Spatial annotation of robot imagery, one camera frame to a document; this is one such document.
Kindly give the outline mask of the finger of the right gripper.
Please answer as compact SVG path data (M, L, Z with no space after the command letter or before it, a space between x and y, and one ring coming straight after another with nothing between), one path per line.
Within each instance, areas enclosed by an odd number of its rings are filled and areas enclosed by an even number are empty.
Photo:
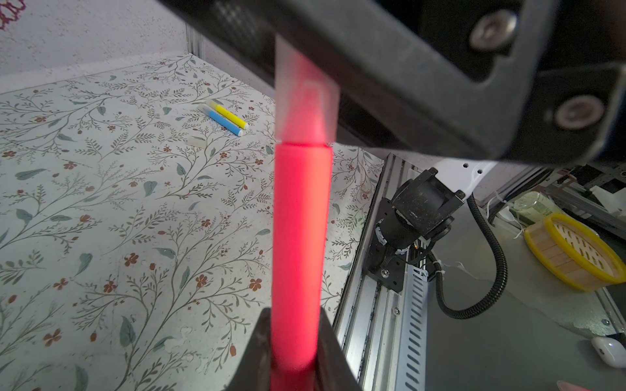
M281 88L288 44L350 145L529 164L625 160L622 1L169 1Z

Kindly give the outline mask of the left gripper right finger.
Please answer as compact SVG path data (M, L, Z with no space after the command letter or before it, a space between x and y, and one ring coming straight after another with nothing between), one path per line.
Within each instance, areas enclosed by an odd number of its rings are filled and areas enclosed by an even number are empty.
M333 326L323 308L320 309L315 390L361 391L342 351Z

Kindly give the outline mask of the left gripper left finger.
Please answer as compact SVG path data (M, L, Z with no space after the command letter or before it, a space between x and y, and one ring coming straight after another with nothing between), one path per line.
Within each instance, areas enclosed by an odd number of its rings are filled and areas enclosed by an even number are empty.
M227 391L268 391L271 384L271 309L262 310Z

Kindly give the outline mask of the pink highlighter pen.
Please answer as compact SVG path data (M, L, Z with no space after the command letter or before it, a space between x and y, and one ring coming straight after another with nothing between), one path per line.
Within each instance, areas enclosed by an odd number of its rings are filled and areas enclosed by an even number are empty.
M271 344L273 390L311 390L329 217L332 143L275 149Z

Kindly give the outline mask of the blue highlighter pen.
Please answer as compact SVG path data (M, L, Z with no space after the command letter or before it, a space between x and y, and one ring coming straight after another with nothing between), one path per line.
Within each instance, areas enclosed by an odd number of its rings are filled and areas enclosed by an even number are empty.
M210 119L217 122L219 125L224 127L229 132L233 133L233 135L236 135L237 137L241 137L243 130L239 126L231 122L230 120L226 119L226 117L215 112L213 109L210 109L207 105L201 105L199 109L201 112L207 115Z

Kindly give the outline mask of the yellow highlighter pen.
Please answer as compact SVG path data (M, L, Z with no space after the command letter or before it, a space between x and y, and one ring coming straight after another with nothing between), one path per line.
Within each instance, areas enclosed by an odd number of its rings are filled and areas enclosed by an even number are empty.
M230 122L232 122L234 125L237 125L239 128L241 128L243 130L246 130L248 128L248 124L243 119L239 118L233 112L230 112L229 110L225 109L225 107L223 107L222 104L219 104L216 101L211 100L211 99L207 101L207 104L215 112L217 112L221 116L225 117Z

